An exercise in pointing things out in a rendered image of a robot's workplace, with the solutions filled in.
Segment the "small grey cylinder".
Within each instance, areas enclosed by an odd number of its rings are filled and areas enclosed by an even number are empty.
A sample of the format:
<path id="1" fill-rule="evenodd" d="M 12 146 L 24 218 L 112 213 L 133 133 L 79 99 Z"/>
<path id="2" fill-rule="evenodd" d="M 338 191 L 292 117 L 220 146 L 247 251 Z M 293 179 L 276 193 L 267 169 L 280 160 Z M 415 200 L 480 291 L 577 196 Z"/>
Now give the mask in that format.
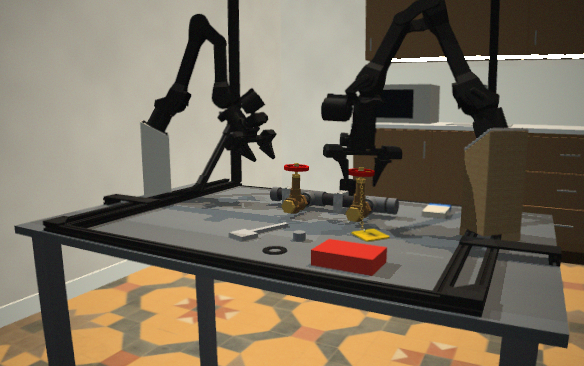
<path id="1" fill-rule="evenodd" d="M 293 231 L 293 240 L 302 242 L 306 240 L 306 232 L 302 230 Z"/>

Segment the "grey pipe with red valve handwheels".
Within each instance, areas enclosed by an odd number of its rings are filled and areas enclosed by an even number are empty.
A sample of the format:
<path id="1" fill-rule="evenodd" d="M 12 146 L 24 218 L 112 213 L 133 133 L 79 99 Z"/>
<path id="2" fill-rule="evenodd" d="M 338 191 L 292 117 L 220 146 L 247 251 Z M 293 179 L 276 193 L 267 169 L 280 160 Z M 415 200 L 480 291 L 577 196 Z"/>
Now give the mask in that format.
<path id="1" fill-rule="evenodd" d="M 285 213 L 297 214 L 300 210 L 304 210 L 312 205 L 315 206 L 333 206 L 333 213 L 342 214 L 346 212 L 348 221 L 359 222 L 360 216 L 360 186 L 362 183 L 363 192 L 365 190 L 365 180 L 362 177 L 372 177 L 375 174 L 374 170 L 364 169 L 363 167 L 349 169 L 349 175 L 358 176 L 356 180 L 356 192 L 354 196 L 349 196 L 349 191 L 340 190 L 333 194 L 327 194 L 324 191 L 304 190 L 300 189 L 300 174 L 298 172 L 309 171 L 309 166 L 299 163 L 284 165 L 284 170 L 293 171 L 292 186 L 272 187 L 270 191 L 270 198 L 272 201 L 282 200 L 282 209 Z M 361 193 L 363 194 L 363 193 Z M 366 201 L 365 201 L 366 197 Z M 397 214 L 399 209 L 399 200 L 396 198 L 376 197 L 362 195 L 363 207 L 361 211 L 362 216 L 366 218 L 368 214 L 373 212 Z M 387 200 L 388 199 L 388 200 Z M 369 203 L 369 204 L 368 204 Z M 343 207 L 343 208 L 342 208 Z M 348 208 L 349 207 L 349 208 Z M 371 211 L 372 210 L 372 211 Z M 365 215 L 364 215 L 365 214 Z M 369 214 L 369 215 L 370 215 Z"/>

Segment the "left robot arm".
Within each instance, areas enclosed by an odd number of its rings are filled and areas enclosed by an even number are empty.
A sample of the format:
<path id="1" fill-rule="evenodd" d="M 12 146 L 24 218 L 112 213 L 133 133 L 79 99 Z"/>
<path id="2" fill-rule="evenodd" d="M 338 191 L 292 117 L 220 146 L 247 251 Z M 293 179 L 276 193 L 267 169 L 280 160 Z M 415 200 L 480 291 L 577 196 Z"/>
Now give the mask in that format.
<path id="1" fill-rule="evenodd" d="M 423 18 L 412 20 L 420 13 Z M 410 21 L 410 22 L 409 22 Z M 327 94 L 321 105 L 324 121 L 349 121 L 375 124 L 377 105 L 385 105 L 380 97 L 386 75 L 406 34 L 429 29 L 438 39 L 456 83 L 452 94 L 458 109 L 474 119 L 476 139 L 489 128 L 508 128 L 499 94 L 485 88 L 470 70 L 460 45 L 450 26 L 445 0 L 417 0 L 397 13 L 373 59 L 366 64 L 355 81 L 345 90 L 346 95 Z M 457 81 L 458 80 L 458 81 Z M 355 95 L 359 91 L 359 100 Z M 352 107 L 353 104 L 353 107 Z"/>

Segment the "black flat washer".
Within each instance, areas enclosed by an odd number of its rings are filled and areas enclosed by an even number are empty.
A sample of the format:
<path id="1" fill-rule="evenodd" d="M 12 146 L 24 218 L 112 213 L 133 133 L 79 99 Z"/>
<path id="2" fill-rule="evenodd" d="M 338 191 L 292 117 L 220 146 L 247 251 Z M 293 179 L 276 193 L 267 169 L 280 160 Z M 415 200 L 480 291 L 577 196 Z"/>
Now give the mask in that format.
<path id="1" fill-rule="evenodd" d="M 272 252 L 272 251 L 269 251 L 270 249 L 280 249 L 281 251 Z M 283 253 L 287 252 L 287 249 L 285 247 L 282 247 L 282 246 L 269 246 L 269 247 L 263 248 L 263 252 L 266 254 L 278 255 L 278 254 L 283 254 Z"/>

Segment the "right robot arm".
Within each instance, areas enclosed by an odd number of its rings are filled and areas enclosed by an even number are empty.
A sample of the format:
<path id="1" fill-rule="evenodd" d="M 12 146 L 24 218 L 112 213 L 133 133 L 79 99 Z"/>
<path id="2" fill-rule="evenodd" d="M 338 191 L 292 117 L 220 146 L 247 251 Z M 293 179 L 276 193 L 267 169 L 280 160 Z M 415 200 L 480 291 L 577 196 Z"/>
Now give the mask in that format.
<path id="1" fill-rule="evenodd" d="M 175 116 L 177 113 L 184 111 L 186 106 L 188 106 L 189 100 L 191 98 L 191 94 L 188 92 L 188 85 L 200 48 L 206 39 L 214 45 L 215 81 L 212 91 L 212 102 L 220 109 L 227 108 L 223 112 L 219 112 L 218 119 L 221 122 L 227 120 L 231 126 L 237 118 L 245 116 L 241 111 L 241 108 L 243 108 L 246 114 L 251 114 L 245 120 L 244 118 L 240 118 L 241 126 L 244 132 L 247 132 L 248 128 L 257 128 L 260 130 L 259 126 L 268 121 L 268 115 L 265 112 L 263 112 L 264 114 L 255 112 L 262 108 L 265 103 L 253 88 L 248 90 L 248 92 L 246 92 L 240 98 L 231 95 L 230 88 L 227 89 L 226 79 L 227 42 L 225 38 L 209 24 L 207 18 L 203 14 L 196 14 L 191 17 L 189 23 L 188 43 L 176 80 L 164 98 L 155 100 L 155 109 L 153 110 L 148 122 L 143 122 L 158 131 L 168 134 L 165 132 L 165 130 L 168 127 L 172 116 Z M 214 43 L 212 41 L 214 41 Z M 172 111 L 169 111 L 169 109 Z"/>

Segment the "yellow tag on thin chain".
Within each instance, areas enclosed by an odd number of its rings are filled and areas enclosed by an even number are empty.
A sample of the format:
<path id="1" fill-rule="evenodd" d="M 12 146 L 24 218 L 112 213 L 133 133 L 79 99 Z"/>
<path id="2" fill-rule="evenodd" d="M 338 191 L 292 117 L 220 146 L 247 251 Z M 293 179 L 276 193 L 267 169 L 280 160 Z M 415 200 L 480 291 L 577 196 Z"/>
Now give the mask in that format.
<path id="1" fill-rule="evenodd" d="M 360 195 L 361 195 L 360 201 L 362 202 L 363 201 L 363 198 L 362 198 L 362 195 L 363 194 L 361 194 L 361 193 L 363 193 L 363 191 L 360 192 Z M 361 207 L 361 210 L 360 210 L 360 213 L 361 213 L 360 219 L 361 219 L 361 223 L 363 223 L 362 222 L 362 219 L 364 217 L 362 216 L 362 213 L 363 212 L 361 212 L 361 211 L 363 211 L 362 210 L 363 204 L 360 203 L 360 205 L 362 205 L 362 206 L 360 206 Z M 363 217 L 363 218 L 361 218 L 361 217 Z M 363 224 L 361 224 L 361 225 L 363 225 Z M 363 229 L 363 226 L 362 226 L 361 229 L 362 230 L 360 230 L 360 231 L 351 232 L 351 234 L 353 234 L 353 235 L 361 238 L 362 240 L 364 240 L 366 242 L 390 238 L 390 236 L 388 236 L 388 235 L 386 235 L 386 234 L 384 234 L 384 233 L 382 233 L 382 232 L 380 232 L 378 230 L 375 230 L 375 229 L 367 229 L 367 230 L 365 230 L 365 229 Z"/>

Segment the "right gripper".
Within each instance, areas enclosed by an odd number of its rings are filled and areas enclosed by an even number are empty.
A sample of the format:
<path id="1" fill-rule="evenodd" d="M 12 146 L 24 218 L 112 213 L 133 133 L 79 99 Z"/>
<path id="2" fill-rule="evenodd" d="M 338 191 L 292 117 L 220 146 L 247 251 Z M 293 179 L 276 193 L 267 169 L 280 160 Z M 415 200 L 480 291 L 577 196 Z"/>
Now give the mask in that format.
<path id="1" fill-rule="evenodd" d="M 259 149 L 262 150 L 270 158 L 274 159 L 275 154 L 272 147 L 272 140 L 277 135 L 275 131 L 272 129 L 263 130 L 260 135 L 257 135 L 257 132 L 259 131 L 257 128 L 248 128 L 247 132 L 244 132 L 244 130 L 241 127 L 240 118 L 245 119 L 246 117 L 245 116 L 239 117 L 232 123 L 231 125 L 232 131 L 224 141 L 224 147 L 226 148 L 226 150 L 227 151 L 232 150 L 232 152 L 240 154 L 246 157 L 247 159 L 256 162 L 256 157 L 253 154 L 252 150 L 250 149 L 248 143 L 257 142 L 258 146 L 260 146 Z M 267 133 L 269 133 L 270 135 Z"/>

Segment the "red rectangular block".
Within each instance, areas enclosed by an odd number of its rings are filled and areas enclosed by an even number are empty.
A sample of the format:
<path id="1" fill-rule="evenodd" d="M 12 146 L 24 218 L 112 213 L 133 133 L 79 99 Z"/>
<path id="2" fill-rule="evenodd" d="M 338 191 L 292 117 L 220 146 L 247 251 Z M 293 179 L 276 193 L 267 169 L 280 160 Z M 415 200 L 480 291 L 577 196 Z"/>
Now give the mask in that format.
<path id="1" fill-rule="evenodd" d="M 387 261 L 387 247 L 328 239 L 311 250 L 311 265 L 373 276 Z"/>

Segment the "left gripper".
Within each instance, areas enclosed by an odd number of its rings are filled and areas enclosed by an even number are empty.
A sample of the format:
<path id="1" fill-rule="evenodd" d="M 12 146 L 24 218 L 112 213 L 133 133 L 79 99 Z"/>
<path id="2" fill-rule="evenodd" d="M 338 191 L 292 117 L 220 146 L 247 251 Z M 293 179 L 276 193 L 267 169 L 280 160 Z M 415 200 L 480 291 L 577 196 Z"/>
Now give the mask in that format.
<path id="1" fill-rule="evenodd" d="M 352 122 L 352 136 L 351 136 L 351 148 L 342 147 L 340 144 L 325 144 L 323 147 L 323 155 L 327 158 L 333 158 L 338 162 L 342 174 L 344 177 L 345 185 L 348 186 L 349 182 L 349 160 L 346 155 L 370 155 L 377 156 L 375 159 L 375 176 L 373 176 L 372 186 L 375 187 L 381 173 L 385 169 L 388 163 L 392 163 L 390 159 L 402 159 L 402 150 L 397 146 L 385 146 L 382 145 L 381 148 L 375 149 L 375 133 L 376 124 L 363 124 L 363 123 L 353 123 Z M 386 148 L 386 147 L 397 147 L 397 148 Z M 356 150 L 360 149 L 360 150 Z M 355 150 L 355 151 L 354 151 Z M 367 152 L 369 151 L 369 152 Z M 371 152 L 370 152 L 371 151 Z M 386 156 L 386 151 L 387 156 Z M 344 171 L 343 171 L 343 168 Z"/>

